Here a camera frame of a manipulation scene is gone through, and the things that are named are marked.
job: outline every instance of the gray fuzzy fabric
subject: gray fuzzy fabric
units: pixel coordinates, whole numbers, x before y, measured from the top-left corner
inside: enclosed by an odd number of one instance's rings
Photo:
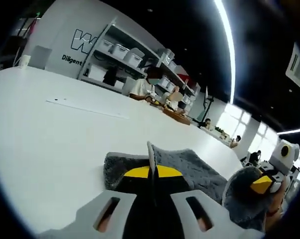
[[[108,153],[103,168],[105,188],[115,190],[127,171],[149,166],[149,160],[153,160],[155,164],[177,169],[183,174],[192,190],[201,190],[221,203],[226,179],[201,160],[194,151],[190,149],[166,151],[150,143],[148,147],[149,156]]]
[[[259,196],[250,185],[261,177],[256,167],[238,170],[225,187],[222,205],[228,209],[230,219],[245,229],[264,231],[266,212],[272,203],[272,195]]]

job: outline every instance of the wall lettering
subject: wall lettering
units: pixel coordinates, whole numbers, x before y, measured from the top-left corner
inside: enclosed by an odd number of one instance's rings
[[[97,37],[92,38],[92,35],[76,29],[71,43],[71,49],[81,50],[82,53],[88,54],[93,44],[96,42]]]
[[[63,55],[61,59],[64,60],[64,61],[68,61],[69,64],[74,63],[74,64],[82,66],[82,61],[78,61],[76,59],[73,59],[73,58],[71,58],[71,56]]]

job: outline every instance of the ceiling light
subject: ceiling light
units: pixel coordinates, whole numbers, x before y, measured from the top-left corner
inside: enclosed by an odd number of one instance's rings
[[[230,68],[231,68],[231,92],[230,92],[230,103],[233,104],[234,102],[234,94],[235,94],[235,75],[236,75],[236,69],[235,69],[235,49],[234,49],[234,41],[233,36],[231,33],[229,20],[224,8],[224,5],[221,0],[214,0],[216,7],[219,11],[220,18],[224,25],[224,30],[227,37],[227,43],[229,48],[229,58],[230,58]]]
[[[277,134],[278,135],[282,135],[282,134],[289,134],[289,133],[300,133],[300,128],[299,129],[295,129],[295,130],[285,131],[285,132],[279,132]]]

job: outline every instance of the black ceiling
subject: black ceiling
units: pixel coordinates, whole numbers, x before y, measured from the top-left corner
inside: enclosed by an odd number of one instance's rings
[[[25,14],[43,14],[53,1],[36,0]],[[276,131],[300,128],[300,88],[285,76],[294,35],[287,23],[261,1],[223,1],[235,47],[234,103]],[[103,2],[132,18],[172,49],[175,62],[202,88],[207,85],[211,95],[229,100],[229,50],[213,0]],[[300,133],[285,138],[300,144]]]

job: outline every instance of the window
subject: window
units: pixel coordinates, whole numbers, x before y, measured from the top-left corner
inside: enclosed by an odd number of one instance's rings
[[[260,123],[257,134],[254,137],[248,151],[250,153],[261,151],[260,161],[268,161],[278,143],[278,135],[275,131],[265,125],[263,122]]]
[[[250,114],[244,112],[237,106],[227,104],[224,112],[217,122],[217,126],[225,131],[231,138],[240,135],[243,137],[243,134],[246,130],[246,125],[250,121]]]

